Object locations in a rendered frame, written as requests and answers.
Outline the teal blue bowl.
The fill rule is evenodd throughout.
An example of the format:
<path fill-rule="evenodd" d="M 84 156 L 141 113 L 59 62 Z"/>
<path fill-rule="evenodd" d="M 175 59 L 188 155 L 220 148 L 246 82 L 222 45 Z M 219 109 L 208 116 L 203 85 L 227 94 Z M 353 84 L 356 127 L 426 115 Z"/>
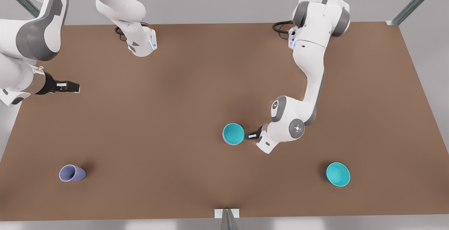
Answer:
<path fill-rule="evenodd" d="M 237 123 L 228 123 L 223 128 L 222 137 L 228 145 L 238 145 L 245 139 L 245 131 Z"/>
<path fill-rule="evenodd" d="M 326 169 L 327 180 L 337 187 L 344 187 L 350 182 L 350 171 L 342 163 L 333 162 Z"/>

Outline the lavender purple cup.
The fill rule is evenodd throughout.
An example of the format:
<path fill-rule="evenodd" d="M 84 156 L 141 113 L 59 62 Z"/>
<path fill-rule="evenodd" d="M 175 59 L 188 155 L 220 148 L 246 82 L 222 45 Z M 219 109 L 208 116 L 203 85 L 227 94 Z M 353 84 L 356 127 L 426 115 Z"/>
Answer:
<path fill-rule="evenodd" d="M 86 172 L 83 168 L 68 164 L 61 168 L 59 172 L 59 179 L 63 182 L 77 182 L 86 177 Z"/>

